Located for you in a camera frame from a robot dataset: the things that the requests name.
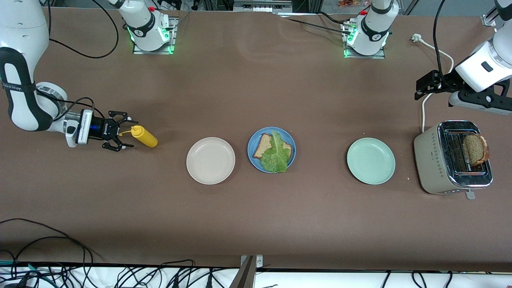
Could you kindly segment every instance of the brown table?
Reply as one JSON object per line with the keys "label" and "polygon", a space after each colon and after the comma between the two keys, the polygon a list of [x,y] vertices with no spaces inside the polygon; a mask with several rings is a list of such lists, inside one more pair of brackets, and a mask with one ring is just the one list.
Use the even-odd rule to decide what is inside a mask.
{"label": "brown table", "polygon": [[[100,10],[53,12],[53,38],[93,55],[113,45]],[[301,19],[336,27],[319,16]],[[96,141],[68,148],[62,134],[15,127],[2,92],[0,218],[61,229],[102,255],[99,262],[190,257],[236,266],[239,255],[254,253],[270,267],[510,271],[512,118],[449,108],[447,94],[432,96],[427,126],[476,123],[491,146],[494,183],[476,201],[430,195],[419,184],[413,94],[436,63],[433,50],[409,39],[421,33],[432,42],[432,22],[398,17],[385,60],[345,59],[339,34],[270,13],[193,12],[172,56],[132,55],[122,30],[119,47],[102,60],[50,43],[37,81],[62,86],[70,99],[90,96],[104,112],[127,111],[159,145],[126,137],[136,148],[114,153]],[[439,21],[440,47],[456,62],[492,33],[476,17]],[[285,174],[261,173],[247,158],[249,137],[266,126],[289,131],[297,144]],[[227,140],[237,157],[231,176],[214,186],[195,182],[185,166],[192,144],[209,136]],[[348,170],[347,149],[362,137],[394,152],[395,174],[382,185]],[[1,247],[13,250],[53,235],[25,223],[0,231]],[[81,250],[45,240],[20,260],[81,261]]]}

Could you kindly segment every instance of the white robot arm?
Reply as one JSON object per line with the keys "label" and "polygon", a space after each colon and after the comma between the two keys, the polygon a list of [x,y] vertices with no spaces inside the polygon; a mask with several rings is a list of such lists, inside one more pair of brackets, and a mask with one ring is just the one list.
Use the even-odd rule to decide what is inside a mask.
{"label": "white robot arm", "polygon": [[148,8],[144,0],[108,0],[119,9],[128,27],[132,41],[144,51],[154,51],[169,42],[169,16],[154,7]]}
{"label": "white robot arm", "polygon": [[398,15],[396,0],[373,0],[366,15],[359,15],[351,22],[357,27],[347,45],[361,55],[374,55],[385,44],[389,28]]}
{"label": "white robot arm", "polygon": [[[490,39],[459,63],[452,73],[429,72],[416,82],[415,99],[428,93],[451,92],[450,106],[463,106],[503,115],[512,113],[512,98],[506,97],[512,76],[512,0],[495,0],[505,21]],[[496,93],[494,87],[502,88]]]}
{"label": "white robot arm", "polygon": [[[26,131],[64,133],[70,147],[86,145],[89,139],[104,140],[103,147],[113,151],[132,147],[117,138],[121,123],[135,122],[125,112],[109,111],[110,118],[102,118],[90,109],[69,111],[62,88],[35,84],[34,70],[49,42],[39,1],[0,0],[0,7],[0,76],[13,123]],[[117,115],[123,119],[114,121]]]}

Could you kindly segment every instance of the lettuce leaf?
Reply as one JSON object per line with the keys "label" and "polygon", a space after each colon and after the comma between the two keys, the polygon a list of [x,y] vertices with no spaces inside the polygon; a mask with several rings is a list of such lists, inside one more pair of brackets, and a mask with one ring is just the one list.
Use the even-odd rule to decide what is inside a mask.
{"label": "lettuce leaf", "polygon": [[274,130],[272,130],[270,143],[272,147],[263,153],[260,159],[261,165],[266,171],[271,173],[286,172],[288,161],[290,160],[290,150],[283,148],[284,141],[281,135]]}

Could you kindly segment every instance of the toast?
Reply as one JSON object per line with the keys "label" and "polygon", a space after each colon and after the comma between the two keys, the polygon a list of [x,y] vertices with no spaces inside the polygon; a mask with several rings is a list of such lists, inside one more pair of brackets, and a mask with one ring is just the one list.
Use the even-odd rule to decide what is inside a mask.
{"label": "toast", "polygon": [[[256,149],[256,152],[254,153],[253,158],[261,159],[261,157],[263,157],[263,153],[265,153],[265,151],[267,149],[272,147],[272,143],[270,142],[271,139],[272,139],[272,135],[263,133],[261,140],[260,140],[260,144],[258,145],[258,148]],[[288,157],[291,157],[291,151],[292,151],[291,145],[284,142],[283,148],[290,150],[290,152],[288,153]]]}
{"label": "toast", "polygon": [[489,159],[489,146],[480,134],[471,134],[464,137],[462,147],[470,165],[476,166]]}

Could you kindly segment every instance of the toaster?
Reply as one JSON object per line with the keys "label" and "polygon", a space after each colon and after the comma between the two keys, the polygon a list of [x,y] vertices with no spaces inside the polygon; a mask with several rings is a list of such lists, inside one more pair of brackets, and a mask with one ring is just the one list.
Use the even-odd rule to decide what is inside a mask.
{"label": "toaster", "polygon": [[431,194],[466,192],[488,187],[493,182],[489,161],[472,167],[464,154],[465,135],[480,133],[469,121],[444,121],[414,139],[416,167],[425,191]]}

